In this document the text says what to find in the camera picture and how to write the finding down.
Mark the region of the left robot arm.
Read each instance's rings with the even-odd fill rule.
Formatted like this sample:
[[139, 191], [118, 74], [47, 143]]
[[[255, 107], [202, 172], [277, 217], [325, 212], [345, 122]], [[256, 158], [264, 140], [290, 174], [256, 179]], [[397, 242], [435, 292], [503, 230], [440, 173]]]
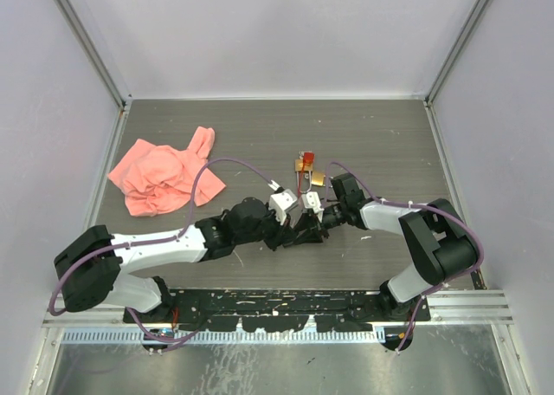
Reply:
[[200, 263], [231, 255], [239, 245], [263, 242], [270, 249], [293, 241], [290, 211], [298, 199], [279, 191], [267, 202], [247, 197], [217, 217], [184, 230], [142, 235], [111, 234], [104, 225], [87, 229], [54, 260], [63, 311], [79, 313], [101, 303], [132, 308], [154, 322], [168, 320], [173, 301], [164, 282], [135, 274], [171, 263]]

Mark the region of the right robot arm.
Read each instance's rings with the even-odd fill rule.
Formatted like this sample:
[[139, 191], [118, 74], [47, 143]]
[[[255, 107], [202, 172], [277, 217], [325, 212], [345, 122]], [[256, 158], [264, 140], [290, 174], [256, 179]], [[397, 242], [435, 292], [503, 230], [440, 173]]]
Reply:
[[381, 230], [402, 236], [411, 263], [379, 288], [377, 306], [389, 320], [400, 320], [429, 290], [472, 268], [481, 257], [474, 235], [451, 203], [392, 204], [366, 197], [350, 173], [331, 181], [335, 201], [322, 208], [302, 196], [304, 210], [294, 225], [294, 243], [321, 243], [329, 230], [349, 224], [361, 230]]

